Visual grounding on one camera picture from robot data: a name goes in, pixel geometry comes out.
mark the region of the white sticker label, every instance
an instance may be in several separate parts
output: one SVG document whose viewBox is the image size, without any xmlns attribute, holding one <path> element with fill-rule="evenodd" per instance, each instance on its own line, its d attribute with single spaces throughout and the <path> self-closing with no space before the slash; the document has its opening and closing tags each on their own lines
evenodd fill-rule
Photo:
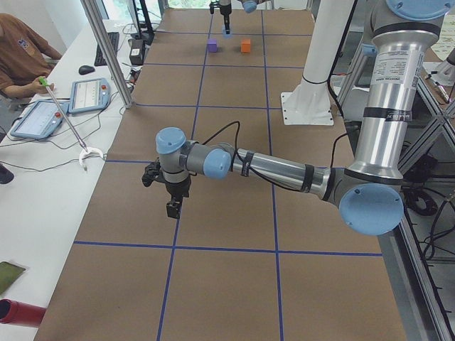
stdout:
<svg viewBox="0 0 455 341">
<path fill-rule="evenodd" d="M 371 85 L 395 83 L 415 89 L 423 61 L 424 54 L 416 50 L 379 53 L 376 57 Z"/>
</svg>

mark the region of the orange cube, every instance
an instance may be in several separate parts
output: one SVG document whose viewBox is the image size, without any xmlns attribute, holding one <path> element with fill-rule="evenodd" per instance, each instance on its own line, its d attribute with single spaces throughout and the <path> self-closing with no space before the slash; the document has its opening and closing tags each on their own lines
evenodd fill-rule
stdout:
<svg viewBox="0 0 455 341">
<path fill-rule="evenodd" d="M 242 52 L 242 53 L 251 52 L 251 39 L 249 39 L 249 38 L 242 39 L 242 45 L 240 47 L 240 52 Z"/>
</svg>

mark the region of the black mouse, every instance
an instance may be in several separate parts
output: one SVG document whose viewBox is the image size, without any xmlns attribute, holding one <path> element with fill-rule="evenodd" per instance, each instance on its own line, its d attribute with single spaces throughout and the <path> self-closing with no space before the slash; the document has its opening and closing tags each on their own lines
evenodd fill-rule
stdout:
<svg viewBox="0 0 455 341">
<path fill-rule="evenodd" d="M 90 65 L 83 65 L 79 67 L 79 75 L 86 75 L 87 73 L 94 72 L 95 68 Z"/>
</svg>

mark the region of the computer keyboard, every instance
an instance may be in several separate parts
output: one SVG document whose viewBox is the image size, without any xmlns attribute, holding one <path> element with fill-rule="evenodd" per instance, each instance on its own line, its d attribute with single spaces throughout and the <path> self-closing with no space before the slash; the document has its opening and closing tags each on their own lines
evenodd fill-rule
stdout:
<svg viewBox="0 0 455 341">
<path fill-rule="evenodd" d="M 108 32 L 107 35 L 109 36 L 109 39 L 111 40 L 111 44 L 112 44 L 112 47 L 114 48 L 115 55 L 117 55 L 117 50 L 119 48 L 120 33 L 119 32 Z M 95 56 L 95 66 L 103 66 L 103 65 L 107 65 L 107 63 L 102 55 L 101 48 L 98 45 L 97 54 Z"/>
</svg>

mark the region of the blue joint cap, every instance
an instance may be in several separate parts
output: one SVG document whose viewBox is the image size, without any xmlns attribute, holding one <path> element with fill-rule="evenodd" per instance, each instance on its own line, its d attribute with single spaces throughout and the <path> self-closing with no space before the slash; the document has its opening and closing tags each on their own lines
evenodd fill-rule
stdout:
<svg viewBox="0 0 455 341">
<path fill-rule="evenodd" d="M 362 44 L 362 52 L 364 55 L 367 57 L 376 57 L 378 54 L 378 50 L 376 50 L 376 47 L 372 44 Z"/>
<path fill-rule="evenodd" d="M 247 13 L 254 12 L 254 11 L 256 11 L 256 8 L 257 8 L 257 4 L 254 1 L 246 1 L 242 5 L 243 5 L 243 9 Z"/>
<path fill-rule="evenodd" d="M 341 198 L 339 210 L 350 228 L 372 236 L 396 228 L 404 214 L 400 195 L 379 183 L 366 183 L 350 189 Z"/>
<path fill-rule="evenodd" d="M 164 128 L 156 135 L 156 151 L 159 154 L 171 154 L 186 142 L 185 133 L 173 126 Z"/>
<path fill-rule="evenodd" d="M 455 0 L 385 0 L 396 15 L 412 21 L 439 18 L 455 6 Z"/>
<path fill-rule="evenodd" d="M 205 158 L 204 175 L 212 179 L 223 179 L 228 174 L 231 157 L 227 151 L 213 149 Z"/>
</svg>

